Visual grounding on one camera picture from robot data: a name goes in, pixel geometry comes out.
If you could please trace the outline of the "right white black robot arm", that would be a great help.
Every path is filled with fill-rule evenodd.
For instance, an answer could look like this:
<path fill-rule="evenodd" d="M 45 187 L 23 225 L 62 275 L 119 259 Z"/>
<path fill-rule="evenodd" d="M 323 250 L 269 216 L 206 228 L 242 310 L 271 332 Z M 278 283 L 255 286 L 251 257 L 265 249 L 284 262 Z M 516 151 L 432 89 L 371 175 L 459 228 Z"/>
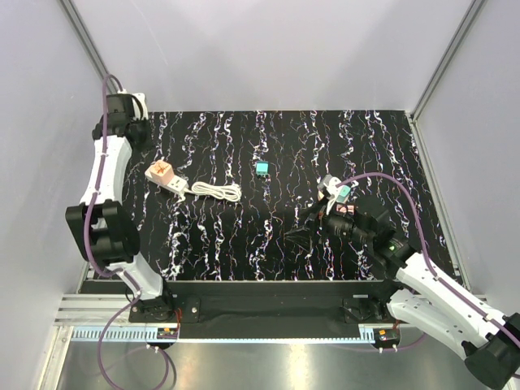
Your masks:
<path fill-rule="evenodd" d="M 319 203 L 286 239 L 310 252 L 336 237 L 360 245 L 382 286 L 369 301 L 373 319 L 408 323 L 450 348 L 468 371 L 491 389 L 502 389 L 519 371 L 519 315 L 506 315 L 449 277 L 391 225 L 380 204 Z"/>

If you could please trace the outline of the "teal plug adapter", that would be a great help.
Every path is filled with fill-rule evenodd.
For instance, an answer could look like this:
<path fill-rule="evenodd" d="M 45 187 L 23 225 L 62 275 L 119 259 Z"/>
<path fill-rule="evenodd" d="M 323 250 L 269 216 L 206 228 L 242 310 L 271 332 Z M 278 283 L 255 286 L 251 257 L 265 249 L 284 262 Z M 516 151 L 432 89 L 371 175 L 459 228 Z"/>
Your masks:
<path fill-rule="evenodd" d="M 348 185 L 343 185 L 339 187 L 338 193 L 336 195 L 336 202 L 340 204 L 345 204 L 348 200 L 351 188 Z"/>

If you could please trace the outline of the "pink round power socket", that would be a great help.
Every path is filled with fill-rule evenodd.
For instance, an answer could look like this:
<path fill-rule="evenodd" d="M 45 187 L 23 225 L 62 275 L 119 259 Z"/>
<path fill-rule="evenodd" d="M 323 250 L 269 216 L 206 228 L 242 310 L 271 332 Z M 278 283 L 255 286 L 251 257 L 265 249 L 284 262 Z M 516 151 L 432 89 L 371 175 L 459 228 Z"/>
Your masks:
<path fill-rule="evenodd" d="M 355 215 L 355 205 L 336 203 L 335 212 L 338 215 Z"/>

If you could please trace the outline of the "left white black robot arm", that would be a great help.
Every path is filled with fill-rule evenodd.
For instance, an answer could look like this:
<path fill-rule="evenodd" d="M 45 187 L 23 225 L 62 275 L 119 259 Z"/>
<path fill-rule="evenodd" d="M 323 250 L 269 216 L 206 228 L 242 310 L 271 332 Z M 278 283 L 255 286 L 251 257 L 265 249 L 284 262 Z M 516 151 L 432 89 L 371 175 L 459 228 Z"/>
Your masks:
<path fill-rule="evenodd" d="M 131 311 L 138 319 L 166 322 L 176 316 L 176 299 L 143 257 L 137 226 L 123 207 L 127 165 L 149 133 L 143 93 L 121 90 L 106 96 L 92 131 L 89 183 L 79 204 L 66 209 L 65 218 L 83 259 L 101 277 L 118 276 L 132 292 Z"/>

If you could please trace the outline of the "blue plug adapter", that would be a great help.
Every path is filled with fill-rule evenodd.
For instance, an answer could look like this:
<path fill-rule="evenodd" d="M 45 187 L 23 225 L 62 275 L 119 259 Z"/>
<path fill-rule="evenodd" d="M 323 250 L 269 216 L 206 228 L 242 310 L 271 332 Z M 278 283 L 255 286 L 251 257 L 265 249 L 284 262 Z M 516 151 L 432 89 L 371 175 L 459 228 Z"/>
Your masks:
<path fill-rule="evenodd" d="M 255 164 L 255 174 L 258 177 L 266 177 L 269 175 L 269 163 L 265 161 L 257 161 Z"/>

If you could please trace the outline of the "beige cube adapter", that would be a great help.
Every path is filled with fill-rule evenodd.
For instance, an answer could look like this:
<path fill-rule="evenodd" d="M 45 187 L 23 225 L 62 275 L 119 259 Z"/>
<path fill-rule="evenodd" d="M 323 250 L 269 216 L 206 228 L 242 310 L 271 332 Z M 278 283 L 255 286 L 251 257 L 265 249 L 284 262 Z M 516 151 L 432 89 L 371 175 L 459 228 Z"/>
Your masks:
<path fill-rule="evenodd" d="M 168 185 L 175 173 L 169 162 L 158 160 L 150 166 L 149 176 L 155 184 Z"/>

